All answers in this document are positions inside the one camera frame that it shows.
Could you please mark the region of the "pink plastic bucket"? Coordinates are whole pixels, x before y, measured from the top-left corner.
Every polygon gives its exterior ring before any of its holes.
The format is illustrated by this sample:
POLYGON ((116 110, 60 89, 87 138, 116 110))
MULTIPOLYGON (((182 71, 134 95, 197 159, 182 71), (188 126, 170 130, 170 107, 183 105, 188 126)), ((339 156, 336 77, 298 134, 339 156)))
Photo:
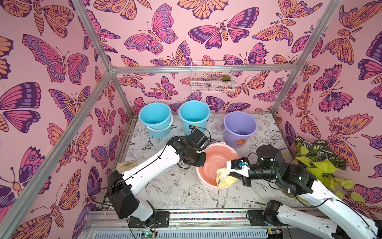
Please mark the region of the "pink plastic bucket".
POLYGON ((238 159, 238 153, 230 146, 218 142, 211 144, 204 152, 207 154, 206 162, 203 167, 197 168, 197 175, 202 183, 208 189, 226 189, 233 183, 227 185, 223 183, 222 186, 218 186, 218 170, 226 168, 227 162, 238 159))

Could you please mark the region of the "blue bucket white handle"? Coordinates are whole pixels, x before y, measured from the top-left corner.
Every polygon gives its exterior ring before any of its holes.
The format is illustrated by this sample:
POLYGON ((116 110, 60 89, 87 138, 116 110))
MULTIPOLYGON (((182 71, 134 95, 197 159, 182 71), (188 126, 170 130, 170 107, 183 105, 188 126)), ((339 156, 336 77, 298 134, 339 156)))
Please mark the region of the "blue bucket white handle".
POLYGON ((170 133, 173 114, 168 105, 151 103, 140 110, 138 119, 152 137, 160 138, 170 133))

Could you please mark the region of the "yellow microfiber cloth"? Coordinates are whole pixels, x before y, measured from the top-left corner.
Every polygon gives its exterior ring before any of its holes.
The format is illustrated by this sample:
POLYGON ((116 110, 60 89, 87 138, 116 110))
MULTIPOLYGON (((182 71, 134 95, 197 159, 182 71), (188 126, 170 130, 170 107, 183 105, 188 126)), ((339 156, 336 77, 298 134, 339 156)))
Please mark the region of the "yellow microfiber cloth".
POLYGON ((227 188, 238 181, 237 178, 229 176, 230 171, 227 168, 220 168, 216 172, 216 184, 218 188, 227 188))

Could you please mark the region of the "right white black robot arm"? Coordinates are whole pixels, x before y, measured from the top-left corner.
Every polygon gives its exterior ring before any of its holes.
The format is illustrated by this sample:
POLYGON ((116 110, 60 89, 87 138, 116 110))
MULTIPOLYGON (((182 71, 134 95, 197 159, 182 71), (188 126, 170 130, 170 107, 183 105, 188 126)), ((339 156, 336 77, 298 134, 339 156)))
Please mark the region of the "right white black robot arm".
POLYGON ((243 184, 261 179, 293 194, 301 204, 318 209, 327 219, 287 207, 276 200, 267 203, 262 217, 269 225, 291 225, 325 239, 380 239, 382 222, 369 219, 330 192, 307 169, 286 163, 281 151, 271 145, 259 147, 257 162, 239 160, 243 184))

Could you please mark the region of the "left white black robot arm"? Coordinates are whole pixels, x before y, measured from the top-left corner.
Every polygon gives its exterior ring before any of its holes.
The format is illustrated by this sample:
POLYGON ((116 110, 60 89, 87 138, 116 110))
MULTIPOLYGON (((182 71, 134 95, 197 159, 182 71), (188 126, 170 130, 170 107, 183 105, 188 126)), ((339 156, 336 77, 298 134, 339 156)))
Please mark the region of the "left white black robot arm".
POLYGON ((114 171, 109 179, 106 197, 120 219, 133 217, 144 227, 157 222, 157 211, 148 201, 138 199, 139 191, 153 178, 169 167, 183 162, 189 166, 203 167, 207 154, 204 152, 211 143, 200 129, 190 135, 171 137, 165 146, 142 164, 123 173, 114 171))

